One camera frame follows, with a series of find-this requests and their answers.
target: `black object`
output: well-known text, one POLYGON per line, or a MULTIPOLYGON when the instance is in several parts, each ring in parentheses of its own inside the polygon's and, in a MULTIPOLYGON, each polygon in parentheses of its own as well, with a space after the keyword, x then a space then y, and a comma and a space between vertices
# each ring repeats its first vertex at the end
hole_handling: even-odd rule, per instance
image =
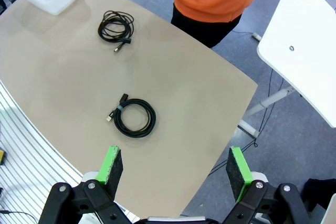
POLYGON ((184 16, 174 5, 171 24, 194 37, 208 48, 212 48, 238 25, 240 18, 241 15, 227 23, 201 22, 184 16))
POLYGON ((95 179, 72 188, 56 183, 51 188, 39 224, 77 224, 83 214, 96 212, 102 223, 131 224, 103 186, 95 179))
POLYGON ((308 201, 308 211, 313 211, 316 204, 326 210, 334 194, 336 194, 336 179, 310 178, 305 183, 301 196, 303 201, 308 201))
POLYGON ((109 114, 109 116, 106 118, 107 121, 111 121, 111 119, 114 119, 114 124, 117 127, 117 129, 126 136, 133 137, 133 138, 147 136, 149 133, 151 133, 151 131, 153 130, 155 126, 156 114, 155 114, 154 109, 149 105, 149 103, 147 103, 144 100, 141 100, 141 99, 127 100, 127 98, 128 98, 128 94, 124 94, 121 97, 119 101, 119 106, 109 114), (121 120, 121 113, 122 113, 123 108, 131 104, 137 104, 143 107, 146 110, 147 117, 148 117, 146 125, 137 131, 132 131, 129 128, 127 128, 121 120))
MULTIPOLYGON (((97 212, 102 223, 105 224, 131 224, 113 200, 114 198, 94 179, 82 182, 75 188, 71 188, 67 183, 56 183, 51 188, 39 224, 77 224, 83 214, 91 212, 97 212)), ((273 224, 284 223, 288 216, 293 224, 309 223, 308 214, 295 185, 281 184, 275 188, 269 183, 255 180, 222 224, 250 224, 258 212, 267 214, 273 224)), ((136 224, 181 224, 181 222, 181 219, 167 221, 163 218, 162 221, 143 219, 136 224)), ((219 224, 211 219, 187 220, 187 222, 188 224, 219 224)))
POLYGON ((133 22, 133 16, 128 13, 108 10, 104 13, 103 20, 98 27, 98 34, 103 40, 107 42, 121 42, 121 44, 114 50, 115 52, 117 52, 125 43, 131 43, 131 37, 134 33, 133 22), (124 30, 115 31, 109 29, 108 26, 110 25, 124 26, 124 30))
POLYGON ((0 6, 2 7, 3 11, 0 11, 0 14, 7 9, 6 3, 4 0, 0 0, 0 6))
POLYGON ((34 216, 32 216, 31 214, 27 213, 27 212, 20 212, 20 211, 9 211, 9 210, 0 210, 0 214, 4 214, 4 215, 9 215, 9 214, 23 214, 23 215, 27 215, 33 218, 34 222, 37 223, 36 219, 34 216))
POLYGON ((284 223, 288 216, 293 224, 309 223, 308 213, 295 185, 281 184, 275 188, 269 183, 255 180, 223 224, 251 223, 257 212, 267 214, 273 224, 284 223))

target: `table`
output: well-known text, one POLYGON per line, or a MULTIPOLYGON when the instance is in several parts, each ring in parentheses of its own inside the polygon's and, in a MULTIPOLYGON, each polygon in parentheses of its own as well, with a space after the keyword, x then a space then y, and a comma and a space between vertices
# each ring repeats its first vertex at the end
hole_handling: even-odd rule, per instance
MULTIPOLYGON (((246 111, 244 118, 298 91, 331 126, 336 126, 335 10, 325 0, 280 0, 257 51, 290 83, 246 111)), ((242 120, 239 125, 257 137, 242 120)))
MULTIPOLYGON (((27 212, 39 219, 53 184, 66 181, 77 186, 78 172, 39 133, 0 81, 0 148, 6 158, 0 166, 0 187, 4 188, 0 207, 27 212)), ((140 218, 120 206, 134 223, 140 218)), ((26 215, 0 215, 6 224, 36 224, 26 215)), ((99 224, 94 214, 84 215, 80 223, 99 224)))
MULTIPOLYGON (((129 0, 76 0, 58 16, 18 0, 0 16, 0 27, 0 80, 17 104, 81 173, 98 170, 108 147, 120 146, 116 201, 140 217, 182 212, 257 87, 129 0), (132 43, 117 54, 97 33, 109 9, 135 18, 132 43), (124 92, 156 111, 156 126, 144 139, 127 138, 106 121, 124 92)), ((124 111, 127 124, 139 126, 138 111, 124 111)))

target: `coiled black cable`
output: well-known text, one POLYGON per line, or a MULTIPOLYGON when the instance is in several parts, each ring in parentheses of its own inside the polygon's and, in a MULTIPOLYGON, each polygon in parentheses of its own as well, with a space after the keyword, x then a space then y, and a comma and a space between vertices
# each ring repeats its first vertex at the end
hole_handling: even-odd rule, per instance
POLYGON ((117 129, 124 135, 133 137, 133 138, 139 138, 147 136, 151 131, 153 130, 156 122, 156 114, 154 109, 144 100, 141 99, 130 99, 127 100, 128 94, 124 94, 122 98, 119 101, 119 106, 113 110, 109 116, 106 118, 107 121, 111 121, 111 119, 114 119, 114 124, 117 127, 117 129), (125 108, 128 105, 137 104, 141 107, 143 107, 147 113, 147 123, 146 125, 137 131, 132 131, 129 128, 127 128, 124 123, 121 120, 121 113, 123 111, 123 108, 125 108))
POLYGON ((107 41, 121 44, 114 50, 119 51, 121 47, 125 44, 131 43, 131 37, 134 33, 134 18, 132 15, 124 12, 115 12, 113 10, 108 10, 104 13, 103 20, 98 27, 99 36, 107 41), (121 25, 124 26, 124 30, 115 31, 108 28, 111 25, 121 25))

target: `person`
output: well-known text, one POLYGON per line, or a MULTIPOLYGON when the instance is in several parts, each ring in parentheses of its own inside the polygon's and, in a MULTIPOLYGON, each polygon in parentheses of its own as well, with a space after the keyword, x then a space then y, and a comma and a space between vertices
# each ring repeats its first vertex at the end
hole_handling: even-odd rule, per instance
POLYGON ((301 197, 303 202, 308 202, 308 211, 313 211, 317 204, 326 210, 334 194, 336 194, 336 179, 310 178, 303 187, 301 197))
POLYGON ((209 48, 239 23, 253 0, 174 0, 171 24, 209 48))

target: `metal bolt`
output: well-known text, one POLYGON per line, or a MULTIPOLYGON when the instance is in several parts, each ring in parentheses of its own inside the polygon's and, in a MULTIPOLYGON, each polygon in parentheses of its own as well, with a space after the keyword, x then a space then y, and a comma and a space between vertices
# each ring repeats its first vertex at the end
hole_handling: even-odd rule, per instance
POLYGON ((88 185, 88 188, 89 189, 94 189, 96 187, 95 183, 91 182, 89 185, 88 185))
POLYGON ((59 188, 59 191, 65 191, 65 189, 67 189, 66 186, 61 186, 61 187, 59 188))
POLYGON ((285 191, 290 191, 290 187, 289 186, 284 186, 283 187, 285 191))
POLYGON ((263 185, 261 182, 257 182, 257 183, 256 183, 256 187, 257 187, 257 188, 263 188, 264 185, 263 185))

